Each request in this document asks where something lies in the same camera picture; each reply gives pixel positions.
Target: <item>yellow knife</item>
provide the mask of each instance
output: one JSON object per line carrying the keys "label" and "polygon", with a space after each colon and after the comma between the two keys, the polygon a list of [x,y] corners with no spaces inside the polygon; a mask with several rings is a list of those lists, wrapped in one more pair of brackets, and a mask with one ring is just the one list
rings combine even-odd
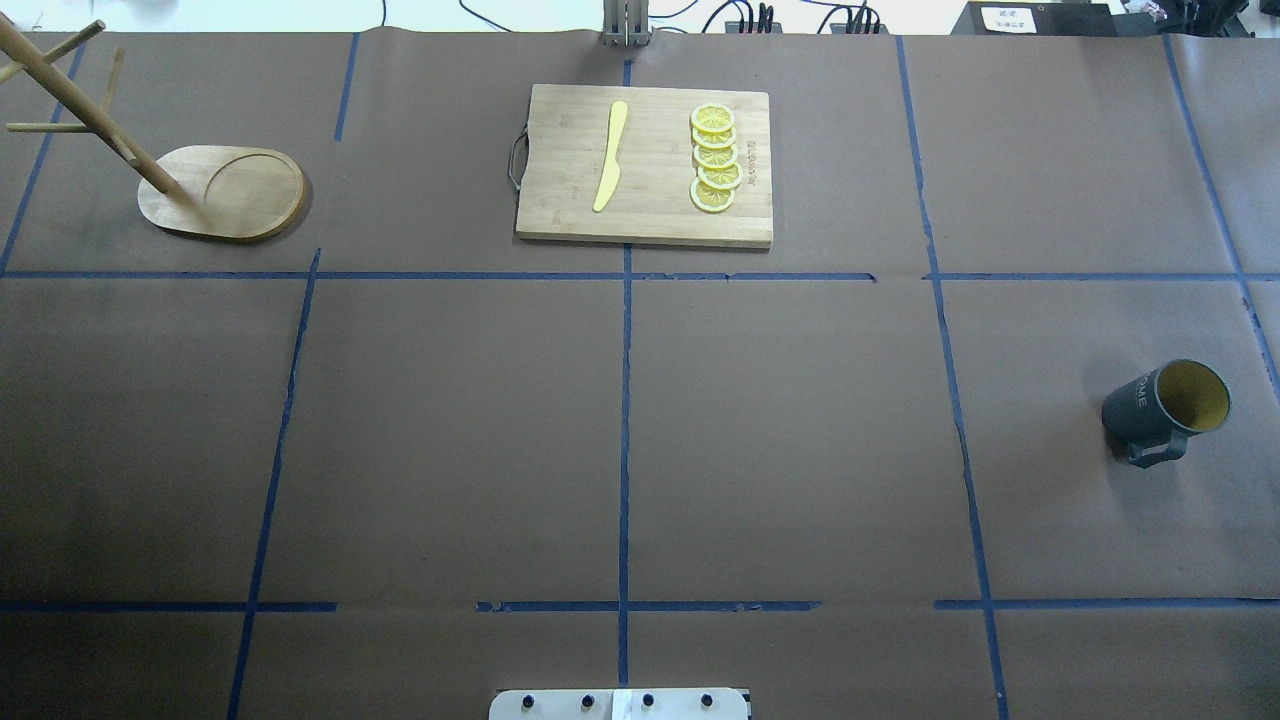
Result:
{"label": "yellow knife", "polygon": [[609,204],[613,191],[618,188],[618,178],[622,177],[622,167],[618,165],[618,141],[622,140],[622,128],[627,124],[627,104],[614,100],[609,108],[609,143],[604,147],[604,169],[600,170],[600,187],[595,191],[595,204],[591,210],[599,213]]}

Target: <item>lemon slice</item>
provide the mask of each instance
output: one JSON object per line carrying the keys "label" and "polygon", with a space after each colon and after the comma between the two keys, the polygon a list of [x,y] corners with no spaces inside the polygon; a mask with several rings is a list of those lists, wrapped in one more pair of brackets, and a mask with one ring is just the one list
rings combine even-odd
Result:
{"label": "lemon slice", "polygon": [[737,163],[737,146],[730,145],[728,147],[703,147],[701,145],[694,145],[694,161],[698,163],[700,168],[707,168],[708,170],[722,170],[733,163]]}
{"label": "lemon slice", "polygon": [[704,213],[723,213],[733,204],[733,191],[717,190],[695,178],[689,186],[689,199]]}
{"label": "lemon slice", "polygon": [[694,128],[694,142],[708,150],[724,150],[737,142],[737,131],[728,128],[728,132],[703,132]]}
{"label": "lemon slice", "polygon": [[719,102],[707,102],[694,108],[689,122],[703,132],[728,132],[733,127],[733,110]]}
{"label": "lemon slice", "polygon": [[733,190],[742,184],[742,167],[737,163],[727,168],[698,168],[698,179],[713,190]]}

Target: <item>wooden mug tree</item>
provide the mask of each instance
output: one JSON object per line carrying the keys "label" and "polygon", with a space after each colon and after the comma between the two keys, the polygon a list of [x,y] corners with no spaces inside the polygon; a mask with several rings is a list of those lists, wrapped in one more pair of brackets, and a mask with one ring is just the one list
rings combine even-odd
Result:
{"label": "wooden mug tree", "polygon": [[189,145],[151,156],[115,120],[110,109],[124,50],[116,50],[102,102],[95,102],[52,65],[106,29],[97,20],[49,53],[41,53],[4,13],[0,50],[13,64],[0,68],[0,83],[27,72],[79,123],[9,123],[10,132],[91,132],[140,176],[138,209],[156,225],[232,242],[265,240],[298,219],[307,193],[306,177],[292,158],[275,150],[225,145]]}

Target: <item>wooden dowel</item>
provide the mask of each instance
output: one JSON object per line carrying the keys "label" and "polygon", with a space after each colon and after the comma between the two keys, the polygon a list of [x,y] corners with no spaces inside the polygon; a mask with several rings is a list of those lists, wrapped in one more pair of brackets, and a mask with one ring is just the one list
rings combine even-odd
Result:
{"label": "wooden dowel", "polygon": [[115,58],[111,60],[111,74],[106,78],[106,92],[102,94],[102,101],[97,105],[104,113],[111,111],[111,102],[115,101],[115,88],[120,85],[120,69],[123,67],[124,47],[116,47]]}
{"label": "wooden dowel", "polygon": [[20,72],[22,65],[18,63],[9,63],[8,65],[0,68],[0,82],[4,82]]}
{"label": "wooden dowel", "polygon": [[83,123],[9,123],[9,132],[90,132]]}
{"label": "wooden dowel", "polygon": [[[87,42],[88,38],[91,38],[95,35],[102,32],[104,29],[106,29],[106,23],[104,23],[102,20],[93,20],[93,24],[91,24],[91,26],[86,27],[84,29],[77,32],[76,35],[68,37],[58,47],[54,47],[49,53],[45,53],[45,61],[46,63],[56,63],[64,55],[67,55],[72,50],[76,50],[81,45],[84,45],[84,42]],[[13,76],[20,73],[22,70],[23,70],[22,63],[10,63],[10,64],[5,65],[4,68],[0,68],[0,82],[4,82],[6,79],[12,78]]]}
{"label": "wooden dowel", "polygon": [[88,38],[102,32],[104,29],[106,29],[106,23],[104,23],[102,20],[93,20],[92,24],[77,32],[76,35],[68,37],[65,41],[59,44],[58,47],[54,47],[49,53],[45,53],[45,61],[50,64],[56,63],[59,59],[61,59],[63,55],[70,53],[72,50],[76,50],[81,45],[84,45],[86,42],[88,42]]}
{"label": "wooden dowel", "polygon": [[[134,158],[129,161],[129,165],[137,170],[152,187],[160,192],[168,193],[169,191],[178,187],[178,182],[173,179],[173,176],[166,173],[164,168],[156,164],[155,158],[150,152],[142,149],[124,128],[116,124],[110,115],[102,111],[83,90],[76,86],[63,72],[54,65],[45,61],[45,56],[41,55],[40,49],[31,44],[29,40],[18,28],[9,22],[9,18],[0,17],[0,50],[4,50],[6,55],[13,58],[15,63],[20,63],[27,67],[27,74],[32,79],[38,82],[41,87],[47,90],[50,95],[61,101],[61,104],[73,115],[79,118],[82,123],[88,126],[93,135],[102,138],[113,150],[120,152],[124,147]],[[124,152],[120,152],[122,158],[125,158]]]}

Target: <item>white sticker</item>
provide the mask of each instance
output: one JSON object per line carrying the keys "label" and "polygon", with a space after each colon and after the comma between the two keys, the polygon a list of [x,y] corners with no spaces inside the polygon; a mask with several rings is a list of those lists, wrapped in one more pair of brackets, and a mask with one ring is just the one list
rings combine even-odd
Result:
{"label": "white sticker", "polygon": [[982,24],[992,32],[1036,32],[1030,8],[983,8]]}

